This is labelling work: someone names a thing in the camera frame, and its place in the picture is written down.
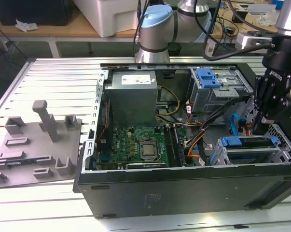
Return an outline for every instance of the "black box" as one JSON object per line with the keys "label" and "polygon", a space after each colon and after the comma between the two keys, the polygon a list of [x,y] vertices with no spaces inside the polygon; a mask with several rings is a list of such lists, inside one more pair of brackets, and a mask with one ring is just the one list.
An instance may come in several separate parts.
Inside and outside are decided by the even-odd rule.
{"label": "black box", "polygon": [[[236,11],[236,13],[237,13],[237,14],[238,14],[242,19],[245,20],[248,11]],[[234,23],[242,23],[242,21],[240,21],[240,20],[238,19],[238,17],[237,17],[235,14],[233,14],[233,16],[232,16],[232,22],[234,22]]]}
{"label": "black box", "polygon": [[65,26],[72,16],[70,0],[0,0],[0,22],[15,25],[15,19],[37,25]]}

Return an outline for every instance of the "aluminum extrusion table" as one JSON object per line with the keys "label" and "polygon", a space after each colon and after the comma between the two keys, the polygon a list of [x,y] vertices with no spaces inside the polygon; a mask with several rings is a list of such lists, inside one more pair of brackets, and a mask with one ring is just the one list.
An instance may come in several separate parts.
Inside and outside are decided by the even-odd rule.
{"label": "aluminum extrusion table", "polygon": [[[245,62],[256,74],[265,68],[260,57],[236,57],[225,63]],[[203,58],[172,58],[172,62],[205,63]],[[47,100],[55,119],[76,114],[83,121],[81,143],[87,138],[100,63],[129,63],[132,58],[37,59],[24,65],[0,100],[0,144],[6,134],[7,117],[37,121],[31,106]],[[97,220],[82,194],[72,192],[73,180],[0,189],[0,231],[237,231],[291,232],[291,196],[270,210],[231,211],[129,217]]]}

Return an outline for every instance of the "wire bundle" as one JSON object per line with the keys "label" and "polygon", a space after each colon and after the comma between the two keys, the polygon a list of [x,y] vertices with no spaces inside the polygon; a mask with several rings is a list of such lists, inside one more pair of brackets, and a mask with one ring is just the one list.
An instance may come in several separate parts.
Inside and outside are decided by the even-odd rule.
{"label": "wire bundle", "polygon": [[210,124],[212,124],[217,118],[222,116],[231,105],[239,103],[239,102],[245,102],[250,98],[250,96],[244,96],[244,97],[239,97],[239,98],[234,98],[231,101],[227,102],[225,105],[217,109],[215,112],[213,112],[207,120],[201,125],[200,129],[198,130],[198,133],[196,136],[191,138],[190,140],[187,141],[187,146],[190,147],[188,151],[188,157],[191,156],[191,151],[193,147],[201,141],[201,138],[205,135],[206,129],[209,127]]}
{"label": "wire bundle", "polygon": [[[225,58],[229,58],[229,57],[232,57],[232,56],[235,56],[235,55],[240,55],[240,54],[244,54],[244,53],[248,53],[248,52],[253,52],[253,51],[257,51],[257,50],[260,50],[260,49],[268,49],[270,47],[272,47],[272,44],[271,43],[264,43],[264,44],[261,44],[261,45],[257,45],[257,46],[253,46],[253,47],[248,47],[248,48],[244,48],[242,50],[237,50],[237,51],[234,51],[234,52],[230,52],[230,53],[227,53],[227,54],[223,54],[223,55],[220,55],[220,56],[216,56],[216,57],[209,57],[208,55],[206,55],[205,53],[205,50],[206,50],[206,46],[208,44],[208,39],[210,38],[211,40],[213,40],[215,43],[219,44],[219,41],[217,41],[215,38],[213,38],[210,33],[211,33],[211,28],[213,28],[215,22],[216,22],[216,17],[218,15],[218,11],[219,11],[219,8],[220,8],[220,4],[221,4],[221,1],[222,0],[219,0],[218,1],[218,4],[217,4],[217,7],[215,9],[215,12],[213,14],[213,18],[212,18],[212,21],[211,21],[211,24],[208,28],[208,31],[206,31],[203,26],[201,25],[201,23],[199,22],[199,19],[198,19],[198,15],[196,12],[194,12],[194,18],[198,24],[198,26],[200,27],[200,29],[206,34],[206,37],[205,37],[205,41],[203,43],[203,47],[204,49],[202,50],[202,55],[203,55],[203,58],[209,60],[209,61],[216,61],[216,60],[220,60],[220,59],[225,59]],[[247,24],[248,26],[252,27],[252,28],[255,28],[257,30],[261,30],[261,31],[267,31],[267,30],[264,30],[262,28],[259,28],[255,25],[252,25],[251,23],[245,21],[244,19],[242,19],[235,11],[235,9],[233,8],[232,6],[232,3],[230,0],[228,0],[228,3],[229,3],[229,6],[230,6],[230,9],[232,10],[232,12],[234,13],[234,15],[236,15],[243,23]],[[194,9],[196,8],[196,5],[197,5],[197,1],[194,2]]]}
{"label": "wire bundle", "polygon": [[144,14],[145,14],[145,12],[146,12],[146,10],[147,10],[147,8],[149,6],[150,6],[150,1],[146,0],[145,3],[144,3],[143,12],[142,12],[142,14],[140,14],[140,12],[141,12],[141,1],[139,0],[139,2],[138,2],[137,12],[138,12],[139,22],[138,22],[137,29],[136,29],[136,32],[135,32],[135,35],[134,35],[134,41],[133,41],[133,45],[132,45],[132,57],[135,56],[136,38],[137,38],[137,35],[140,34],[141,26],[142,26],[142,23],[143,23],[143,20],[144,20]]}

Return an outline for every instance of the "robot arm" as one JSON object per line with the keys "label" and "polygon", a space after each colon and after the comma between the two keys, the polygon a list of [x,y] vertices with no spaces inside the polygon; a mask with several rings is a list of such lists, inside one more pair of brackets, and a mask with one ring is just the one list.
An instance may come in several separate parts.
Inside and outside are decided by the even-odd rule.
{"label": "robot arm", "polygon": [[150,6],[141,26],[141,46],[136,62],[169,62],[167,47],[170,42],[195,41],[202,30],[194,19],[194,11],[197,12],[200,23],[205,26],[209,20],[206,0],[182,0],[176,11],[172,11],[168,5]]}
{"label": "robot arm", "polygon": [[[205,25],[208,20],[207,12],[206,0],[182,0],[177,11],[171,11],[167,20],[148,24],[150,19],[157,16],[157,12],[149,7],[145,15],[147,23],[142,24],[141,48],[136,62],[169,62],[168,43],[196,40],[202,33],[201,25]],[[241,48],[244,50],[234,52],[245,53],[248,52],[248,47],[255,48],[264,42],[268,48],[269,42],[271,43],[270,48],[263,50],[266,55],[262,64],[267,70],[264,76],[257,76],[255,80],[254,103],[258,114],[253,122],[254,134],[265,134],[270,124],[291,117],[291,0],[284,2],[276,27],[278,33],[257,32],[257,35],[253,36],[238,35],[237,40],[240,40]],[[219,60],[234,53],[214,58],[207,57],[204,53],[204,58],[210,61]]]}
{"label": "robot arm", "polygon": [[254,102],[258,114],[253,125],[254,134],[264,134],[269,124],[291,117],[291,0],[285,1],[276,23],[278,33],[272,35],[262,64],[264,76],[257,76]]}

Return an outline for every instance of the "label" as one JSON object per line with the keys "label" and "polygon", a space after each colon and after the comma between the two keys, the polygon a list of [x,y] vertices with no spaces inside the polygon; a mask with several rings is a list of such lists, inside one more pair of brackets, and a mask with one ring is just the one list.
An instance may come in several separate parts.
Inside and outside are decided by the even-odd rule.
{"label": "label", "polygon": [[150,85],[150,75],[123,75],[122,85]]}
{"label": "label", "polygon": [[11,163],[7,163],[7,165],[21,165],[21,162],[11,162]]}
{"label": "label", "polygon": [[200,164],[202,167],[205,166],[205,162],[204,162],[201,158],[199,158],[199,164]]}
{"label": "label", "polygon": [[191,114],[192,113],[192,107],[190,105],[187,105],[186,106],[186,110],[187,110],[187,113],[188,114]]}

